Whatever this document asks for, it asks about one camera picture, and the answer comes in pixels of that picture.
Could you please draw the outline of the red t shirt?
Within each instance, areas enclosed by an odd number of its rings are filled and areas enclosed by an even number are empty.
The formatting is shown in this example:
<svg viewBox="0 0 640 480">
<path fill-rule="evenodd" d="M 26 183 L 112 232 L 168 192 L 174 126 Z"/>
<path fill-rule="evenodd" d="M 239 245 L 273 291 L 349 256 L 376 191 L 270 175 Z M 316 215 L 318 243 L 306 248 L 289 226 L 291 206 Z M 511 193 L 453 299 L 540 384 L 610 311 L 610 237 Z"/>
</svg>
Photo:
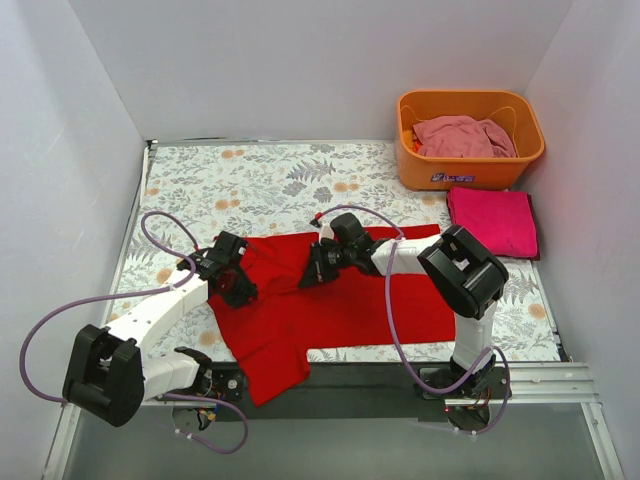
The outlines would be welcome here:
<svg viewBox="0 0 640 480">
<path fill-rule="evenodd" d="M 258 407 L 310 375 L 310 349 L 392 345 L 384 277 L 342 270 L 333 282 L 298 288 L 316 232 L 248 238 L 241 262 L 257 300 L 233 309 L 208 303 L 222 339 L 249 380 Z M 393 275 L 394 324 L 401 344 L 453 341 L 454 314 L 425 275 Z"/>
</svg>

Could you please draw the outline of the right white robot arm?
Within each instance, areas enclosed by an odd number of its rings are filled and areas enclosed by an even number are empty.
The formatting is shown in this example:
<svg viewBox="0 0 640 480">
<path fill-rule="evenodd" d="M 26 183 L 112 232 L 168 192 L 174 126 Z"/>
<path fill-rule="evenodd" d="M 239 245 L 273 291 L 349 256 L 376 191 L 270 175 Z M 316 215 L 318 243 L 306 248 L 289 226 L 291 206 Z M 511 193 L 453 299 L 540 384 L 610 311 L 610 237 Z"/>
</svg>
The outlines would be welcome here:
<svg viewBox="0 0 640 480">
<path fill-rule="evenodd" d="M 401 230 L 394 238 L 373 238 L 351 213 L 320 229 L 310 246 L 300 288 L 327 284 L 339 272 L 354 267 L 384 279 L 387 322 L 401 362 L 416 384 L 435 397 L 471 396 L 487 389 L 486 376 L 495 365 L 493 315 L 509 275 L 503 264 L 469 231 L 454 225 L 443 233 L 408 239 Z M 391 277 L 425 275 L 454 312 L 454 350 L 447 368 L 422 378 L 410 366 L 396 331 L 392 311 Z"/>
</svg>

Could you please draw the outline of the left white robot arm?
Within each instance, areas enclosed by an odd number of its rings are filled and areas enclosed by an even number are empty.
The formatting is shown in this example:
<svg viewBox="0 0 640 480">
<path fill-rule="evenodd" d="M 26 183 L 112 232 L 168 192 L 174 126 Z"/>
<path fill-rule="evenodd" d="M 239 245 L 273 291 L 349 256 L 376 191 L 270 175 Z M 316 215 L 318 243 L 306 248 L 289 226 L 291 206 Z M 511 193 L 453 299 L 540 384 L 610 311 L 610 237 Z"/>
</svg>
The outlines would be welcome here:
<svg viewBox="0 0 640 480">
<path fill-rule="evenodd" d="M 257 297 L 241 267 L 247 240 L 221 232 L 169 276 L 167 291 L 152 295 L 103 328 L 87 325 L 76 335 L 62 397 L 112 426 L 126 424 L 146 401 L 166 394 L 237 402 L 240 373 L 215 366 L 204 353 L 177 347 L 158 358 L 150 350 L 189 312 L 217 297 L 239 308 Z"/>
</svg>

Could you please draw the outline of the floral patterned table mat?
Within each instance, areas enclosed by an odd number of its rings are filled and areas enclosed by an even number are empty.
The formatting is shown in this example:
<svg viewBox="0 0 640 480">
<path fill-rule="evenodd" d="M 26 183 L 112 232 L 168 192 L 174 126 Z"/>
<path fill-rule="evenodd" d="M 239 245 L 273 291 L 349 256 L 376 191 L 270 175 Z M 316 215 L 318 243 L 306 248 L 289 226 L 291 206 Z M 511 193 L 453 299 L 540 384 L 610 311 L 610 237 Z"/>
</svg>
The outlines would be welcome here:
<svg viewBox="0 0 640 480">
<path fill-rule="evenodd" d="M 371 208 L 403 227 L 450 225 L 446 192 L 414 192 L 400 183 L 393 143 L 161 145 L 152 153 L 118 292 L 161 286 L 178 260 L 141 233 L 141 216 L 151 210 L 175 215 L 205 242 L 220 230 L 252 237 L 310 231 L 315 212 L 338 204 Z M 510 279 L 494 316 L 494 343 L 510 362 L 560 361 L 560 340 L 535 267 L 528 260 L 501 260 Z M 235 360 L 208 306 L 191 311 L 147 356 L 180 346 L 214 361 Z M 399 360 L 393 346 L 309 350 L 307 357 L 315 363 Z"/>
</svg>

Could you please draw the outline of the orange plastic basket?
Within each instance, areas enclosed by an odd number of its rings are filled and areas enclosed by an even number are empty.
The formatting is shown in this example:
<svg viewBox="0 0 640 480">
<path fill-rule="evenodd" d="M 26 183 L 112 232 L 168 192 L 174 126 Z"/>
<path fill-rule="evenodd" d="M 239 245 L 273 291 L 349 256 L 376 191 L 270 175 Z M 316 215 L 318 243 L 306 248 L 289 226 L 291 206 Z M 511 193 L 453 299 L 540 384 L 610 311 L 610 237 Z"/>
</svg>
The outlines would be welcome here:
<svg viewBox="0 0 640 480">
<path fill-rule="evenodd" d="M 396 161 L 411 190 L 503 190 L 545 142 L 524 97 L 502 90 L 414 90 L 397 102 Z"/>
</svg>

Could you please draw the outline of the pink crumpled t shirt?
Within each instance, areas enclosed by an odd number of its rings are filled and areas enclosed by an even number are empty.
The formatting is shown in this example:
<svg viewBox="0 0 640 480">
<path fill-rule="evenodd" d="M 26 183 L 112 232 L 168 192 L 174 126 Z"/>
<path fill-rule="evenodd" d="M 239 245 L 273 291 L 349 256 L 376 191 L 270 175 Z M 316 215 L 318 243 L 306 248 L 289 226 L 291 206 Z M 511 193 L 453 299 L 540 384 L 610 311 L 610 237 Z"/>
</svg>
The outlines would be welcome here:
<svg viewBox="0 0 640 480">
<path fill-rule="evenodd" d="M 491 119 L 440 116 L 413 126 L 416 153 L 434 158 L 515 158 L 508 133 Z"/>
</svg>

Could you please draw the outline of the folded magenta t shirt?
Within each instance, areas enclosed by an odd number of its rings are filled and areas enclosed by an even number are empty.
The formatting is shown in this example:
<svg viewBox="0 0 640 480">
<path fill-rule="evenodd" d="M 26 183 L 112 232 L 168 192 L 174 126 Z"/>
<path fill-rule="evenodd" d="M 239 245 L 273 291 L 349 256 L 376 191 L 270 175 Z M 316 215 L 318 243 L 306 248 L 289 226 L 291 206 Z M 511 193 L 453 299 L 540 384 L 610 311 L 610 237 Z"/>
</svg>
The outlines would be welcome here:
<svg viewBox="0 0 640 480">
<path fill-rule="evenodd" d="M 451 222 L 468 230 L 492 254 L 539 258 L 537 228 L 527 193 L 453 187 L 446 199 Z"/>
</svg>

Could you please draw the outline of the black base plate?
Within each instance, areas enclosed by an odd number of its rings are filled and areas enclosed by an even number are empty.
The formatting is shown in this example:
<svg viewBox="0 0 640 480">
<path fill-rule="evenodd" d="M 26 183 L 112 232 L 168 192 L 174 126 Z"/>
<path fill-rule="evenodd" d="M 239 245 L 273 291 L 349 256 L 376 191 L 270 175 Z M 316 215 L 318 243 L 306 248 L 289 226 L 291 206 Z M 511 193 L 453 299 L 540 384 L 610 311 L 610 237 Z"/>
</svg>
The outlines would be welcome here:
<svg viewBox="0 0 640 480">
<path fill-rule="evenodd" d="M 248 379 L 239 370 L 225 368 L 217 376 L 224 383 L 238 381 L 227 402 L 249 420 L 398 418 L 440 423 L 453 418 L 460 427 L 479 430 L 490 421 L 489 402 L 511 396 L 501 366 L 493 368 L 478 387 L 431 396 L 398 363 L 318 363 L 307 380 L 260 407 L 250 399 Z"/>
</svg>

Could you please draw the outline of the aluminium frame rail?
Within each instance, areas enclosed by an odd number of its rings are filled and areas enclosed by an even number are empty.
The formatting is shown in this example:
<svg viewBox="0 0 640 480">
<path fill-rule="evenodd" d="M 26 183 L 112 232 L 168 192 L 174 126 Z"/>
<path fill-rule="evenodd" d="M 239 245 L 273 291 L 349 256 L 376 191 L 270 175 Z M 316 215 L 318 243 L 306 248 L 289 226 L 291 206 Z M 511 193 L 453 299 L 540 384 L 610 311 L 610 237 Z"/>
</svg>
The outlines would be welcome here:
<svg viewBox="0 0 640 480">
<path fill-rule="evenodd" d="M 509 398 L 476 430 L 413 419 L 249 420 L 200 429 L 185 401 L 143 404 L 115 428 L 64 409 L 48 479 L 620 479 L 583 363 L 516 362 Z"/>
</svg>

